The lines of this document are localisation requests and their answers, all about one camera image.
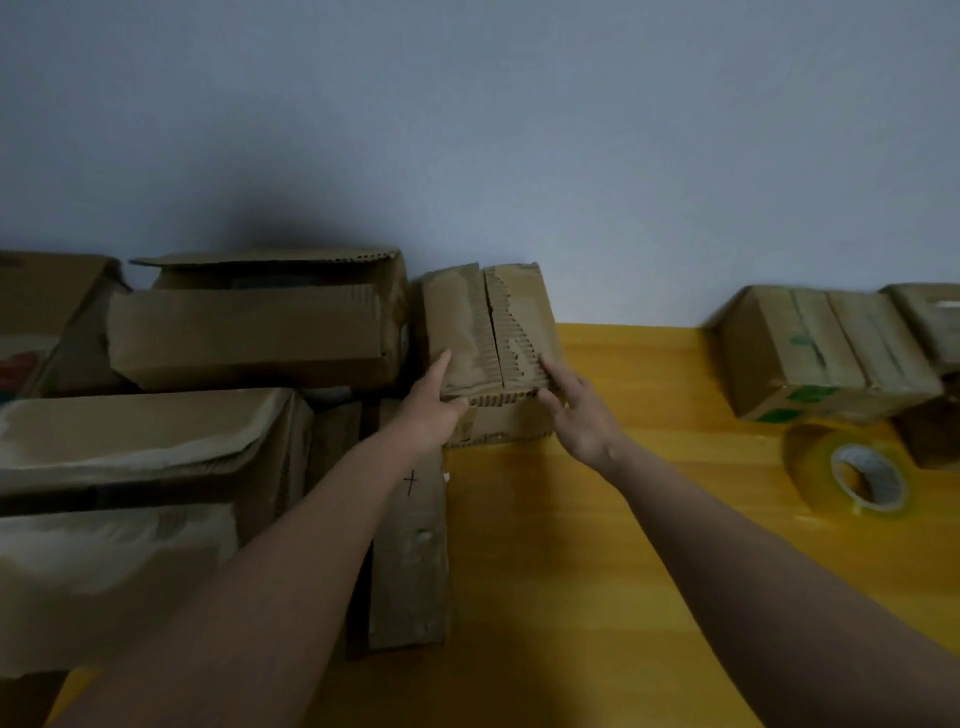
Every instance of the packing tape roll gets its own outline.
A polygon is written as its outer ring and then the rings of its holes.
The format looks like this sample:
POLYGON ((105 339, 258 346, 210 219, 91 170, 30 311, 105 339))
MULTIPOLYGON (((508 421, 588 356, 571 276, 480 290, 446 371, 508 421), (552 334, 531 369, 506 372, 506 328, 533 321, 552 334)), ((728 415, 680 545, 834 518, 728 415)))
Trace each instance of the packing tape roll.
POLYGON ((787 470, 819 515, 890 521, 914 507, 906 456, 850 429, 799 425, 784 436, 787 470))

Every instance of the forearm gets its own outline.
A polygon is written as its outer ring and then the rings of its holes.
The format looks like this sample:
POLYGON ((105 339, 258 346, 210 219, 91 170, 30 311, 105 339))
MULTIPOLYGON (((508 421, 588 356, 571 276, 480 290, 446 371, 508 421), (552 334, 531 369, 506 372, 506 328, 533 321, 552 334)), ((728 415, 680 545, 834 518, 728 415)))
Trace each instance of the forearm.
POLYGON ((936 643, 626 438, 603 474, 768 725, 940 725, 960 668, 936 643))
POLYGON ((416 458, 395 426, 352 449, 58 725, 295 725, 387 498, 416 458))

